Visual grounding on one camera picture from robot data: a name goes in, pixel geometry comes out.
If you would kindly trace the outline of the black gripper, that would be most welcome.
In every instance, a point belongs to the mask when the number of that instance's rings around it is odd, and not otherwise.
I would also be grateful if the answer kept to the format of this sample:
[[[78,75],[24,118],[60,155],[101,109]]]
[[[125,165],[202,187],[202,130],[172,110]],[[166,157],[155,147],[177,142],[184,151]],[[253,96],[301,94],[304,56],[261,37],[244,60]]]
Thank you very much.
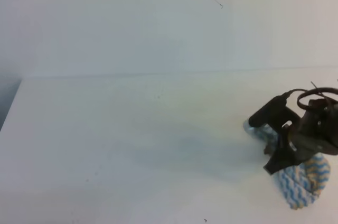
[[[276,96],[248,119],[250,127],[281,128],[277,139],[270,139],[264,149],[270,156],[264,166],[269,175],[298,166],[317,153],[337,155],[337,102],[311,99],[302,117],[286,104],[287,97]]]

